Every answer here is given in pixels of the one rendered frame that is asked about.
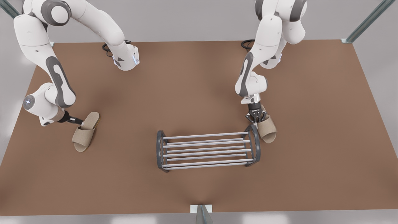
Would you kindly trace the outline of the beige slipper with yellow sole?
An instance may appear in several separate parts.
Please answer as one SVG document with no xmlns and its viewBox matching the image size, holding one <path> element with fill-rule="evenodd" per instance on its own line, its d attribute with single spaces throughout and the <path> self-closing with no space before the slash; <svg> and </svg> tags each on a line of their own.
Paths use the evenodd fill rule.
<svg viewBox="0 0 398 224">
<path fill-rule="evenodd" d="M 88 114 L 83 124 L 79 126 L 72 137 L 74 147 L 78 152 L 84 152 L 91 143 L 95 128 L 100 120 L 98 112 L 91 112 Z"/>
</svg>

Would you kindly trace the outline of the grey metal shoe rack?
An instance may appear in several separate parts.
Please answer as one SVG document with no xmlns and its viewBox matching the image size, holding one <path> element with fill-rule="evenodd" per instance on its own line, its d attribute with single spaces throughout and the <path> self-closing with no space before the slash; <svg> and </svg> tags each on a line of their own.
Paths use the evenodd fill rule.
<svg viewBox="0 0 398 224">
<path fill-rule="evenodd" d="M 157 166 L 163 172 L 179 169 L 246 166 L 260 160 L 260 135 L 256 126 L 243 132 L 168 137 L 157 132 Z"/>
</svg>

